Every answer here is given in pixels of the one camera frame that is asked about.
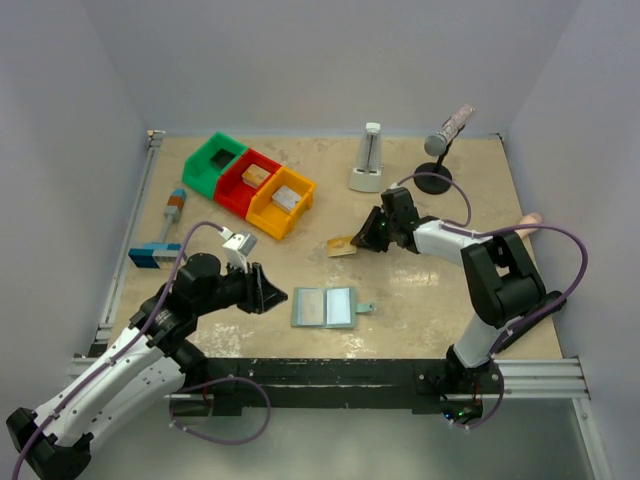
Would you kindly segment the green card holder wallet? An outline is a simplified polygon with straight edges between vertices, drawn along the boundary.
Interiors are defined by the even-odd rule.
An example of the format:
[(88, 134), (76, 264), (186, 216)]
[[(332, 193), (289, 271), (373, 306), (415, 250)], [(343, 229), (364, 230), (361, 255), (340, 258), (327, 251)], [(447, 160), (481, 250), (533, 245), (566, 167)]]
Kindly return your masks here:
[(359, 315), (374, 310), (374, 302), (357, 302), (354, 287), (296, 287), (290, 324), (294, 328), (354, 329)]

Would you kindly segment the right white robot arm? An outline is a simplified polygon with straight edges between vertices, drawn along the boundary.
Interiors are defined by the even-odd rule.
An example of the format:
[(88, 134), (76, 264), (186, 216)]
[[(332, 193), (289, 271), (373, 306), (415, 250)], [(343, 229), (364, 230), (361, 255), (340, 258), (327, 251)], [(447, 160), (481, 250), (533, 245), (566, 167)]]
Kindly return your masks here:
[(474, 314), (447, 351), (443, 381), (451, 386), (467, 381), (520, 337), (518, 321), (543, 317), (537, 311), (548, 295), (538, 270), (513, 231), (482, 237), (440, 218), (422, 217), (404, 187), (383, 192), (381, 200), (351, 244), (372, 252), (386, 252), (395, 244), (463, 269)]

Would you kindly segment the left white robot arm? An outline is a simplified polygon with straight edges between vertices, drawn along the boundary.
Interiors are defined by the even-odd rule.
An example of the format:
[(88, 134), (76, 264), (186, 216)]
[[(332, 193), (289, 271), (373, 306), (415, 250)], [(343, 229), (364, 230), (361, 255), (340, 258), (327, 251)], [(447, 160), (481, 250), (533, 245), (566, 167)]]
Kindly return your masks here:
[(201, 316), (229, 307), (263, 314), (287, 300), (248, 256), (257, 240), (212, 223), (223, 239), (225, 263), (208, 253), (187, 255), (181, 243), (167, 282), (143, 303), (100, 357), (63, 391), (36, 409), (18, 408), (6, 420), (19, 453), (11, 473), (29, 465), (41, 479), (75, 479), (92, 450), (144, 404), (173, 393), (243, 385), (272, 406), (257, 382), (235, 375), (206, 379), (208, 359), (188, 341)]

